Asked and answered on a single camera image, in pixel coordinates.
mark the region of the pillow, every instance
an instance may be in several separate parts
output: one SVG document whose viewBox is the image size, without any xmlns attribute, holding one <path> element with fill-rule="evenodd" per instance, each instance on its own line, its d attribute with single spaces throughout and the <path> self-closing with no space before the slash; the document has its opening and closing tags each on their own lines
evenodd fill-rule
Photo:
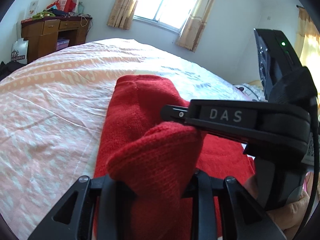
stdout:
<svg viewBox="0 0 320 240">
<path fill-rule="evenodd" d="M 252 85 L 243 83 L 240 85 L 234 85 L 234 87 L 238 88 L 242 93 L 248 96 L 252 101 L 257 101 L 257 102 L 266 101 L 263 91 L 257 86 L 252 86 Z"/>
<path fill-rule="evenodd" d="M 255 80 L 255 81 L 252 81 L 248 84 L 251 86 L 257 86 L 258 88 L 260 88 L 263 91 L 263 85 L 261 83 L 261 80 Z"/>
</svg>

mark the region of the beige curtain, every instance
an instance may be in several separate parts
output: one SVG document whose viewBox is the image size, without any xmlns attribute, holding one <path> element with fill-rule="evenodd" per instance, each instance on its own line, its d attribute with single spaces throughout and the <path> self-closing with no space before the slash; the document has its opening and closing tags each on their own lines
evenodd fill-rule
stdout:
<svg viewBox="0 0 320 240">
<path fill-rule="evenodd" d="M 311 20 L 309 14 L 304 8 L 299 8 L 298 32 L 297 39 L 294 45 L 294 49 L 298 57 L 301 56 L 306 36 L 316 37 L 319 42 L 319 32 L 313 21 Z"/>
<path fill-rule="evenodd" d="M 108 25 L 129 30 L 138 0 L 116 0 L 109 16 Z"/>
<path fill-rule="evenodd" d="M 320 120 L 320 34 L 304 8 L 300 8 L 294 49 L 303 66 L 307 66 L 318 90 Z"/>
<path fill-rule="evenodd" d="M 196 51 L 207 24 L 213 2 L 214 0 L 198 0 L 196 2 L 194 9 L 179 35 L 176 42 L 177 45 L 192 52 Z"/>
</svg>

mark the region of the pink bedsheet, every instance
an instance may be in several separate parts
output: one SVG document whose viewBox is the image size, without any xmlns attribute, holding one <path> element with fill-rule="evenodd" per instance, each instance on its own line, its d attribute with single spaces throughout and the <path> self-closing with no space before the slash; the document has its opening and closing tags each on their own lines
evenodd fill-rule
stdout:
<svg viewBox="0 0 320 240">
<path fill-rule="evenodd" d="M 20 240 L 81 175 L 93 175 L 116 80 L 167 77 L 186 100 L 247 98 L 200 66 L 134 40 L 64 49 L 0 82 L 0 212 Z"/>
</svg>

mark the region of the black bracket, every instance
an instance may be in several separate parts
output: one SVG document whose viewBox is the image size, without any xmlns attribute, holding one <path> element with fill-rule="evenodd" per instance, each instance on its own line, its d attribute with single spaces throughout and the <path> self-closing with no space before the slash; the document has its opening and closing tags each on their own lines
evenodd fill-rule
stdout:
<svg viewBox="0 0 320 240">
<path fill-rule="evenodd" d="M 28 240 L 91 240 L 97 198 L 97 240 L 123 239 L 118 195 L 134 199 L 135 193 L 108 175 L 96 179 L 81 176 L 55 204 Z M 219 198 L 223 239 L 285 240 L 278 226 L 233 177 L 225 180 L 197 171 L 182 198 L 193 198 L 191 240 L 217 239 L 213 197 Z"/>
</svg>

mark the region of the red sweater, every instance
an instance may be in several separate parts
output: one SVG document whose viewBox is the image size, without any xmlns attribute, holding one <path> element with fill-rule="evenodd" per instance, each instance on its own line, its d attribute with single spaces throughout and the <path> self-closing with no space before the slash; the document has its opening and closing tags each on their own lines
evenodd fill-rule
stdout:
<svg viewBox="0 0 320 240">
<path fill-rule="evenodd" d="M 163 122 L 160 110 L 167 104 L 189 103 L 170 80 L 153 75 L 119 78 L 109 104 L 94 177 L 108 173 L 137 194 L 126 239 L 190 239 L 192 200 L 181 195 L 196 167 L 216 178 L 234 176 L 242 184 L 254 174 L 240 143 Z"/>
</svg>

